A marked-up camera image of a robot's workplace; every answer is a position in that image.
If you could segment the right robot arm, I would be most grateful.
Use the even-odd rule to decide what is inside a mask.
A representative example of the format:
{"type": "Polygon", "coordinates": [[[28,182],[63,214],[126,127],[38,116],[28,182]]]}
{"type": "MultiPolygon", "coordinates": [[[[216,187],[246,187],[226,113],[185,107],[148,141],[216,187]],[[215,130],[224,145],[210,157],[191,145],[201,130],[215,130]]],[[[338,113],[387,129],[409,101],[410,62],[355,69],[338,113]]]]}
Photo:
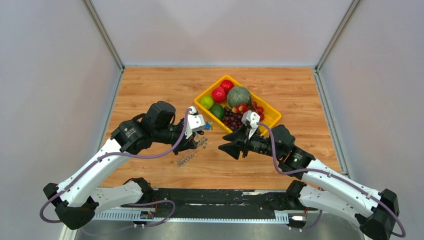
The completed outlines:
{"type": "Polygon", "coordinates": [[[396,193],[359,184],[332,170],[318,158],[295,145],[295,137],[284,125],[270,130],[269,137],[253,134],[243,126],[223,137],[227,142],[218,147],[234,159],[253,152],[272,157],[277,173],[294,178],[285,195],[292,209],[304,206],[319,209],[356,225],[372,240],[405,237],[406,231],[395,233],[399,225],[399,203],[396,193]]]}

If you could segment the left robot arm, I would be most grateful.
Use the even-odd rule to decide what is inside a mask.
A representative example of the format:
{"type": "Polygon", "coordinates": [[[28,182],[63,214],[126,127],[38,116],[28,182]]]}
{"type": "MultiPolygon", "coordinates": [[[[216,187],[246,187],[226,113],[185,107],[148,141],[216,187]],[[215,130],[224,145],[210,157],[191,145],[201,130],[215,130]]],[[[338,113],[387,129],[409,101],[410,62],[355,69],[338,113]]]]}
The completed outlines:
{"type": "Polygon", "coordinates": [[[141,151],[154,143],[170,145],[173,154],[195,149],[195,137],[206,127],[204,117],[191,106],[179,123],[175,118],[173,105],[153,103],[147,112],[120,123],[100,150],[72,176],[58,184],[47,184],[43,192],[47,203],[54,206],[56,221],[77,230],[106,210],[124,205],[149,206],[153,189],[142,177],[118,187],[101,188],[100,184],[130,159],[141,159],[141,151]]]}

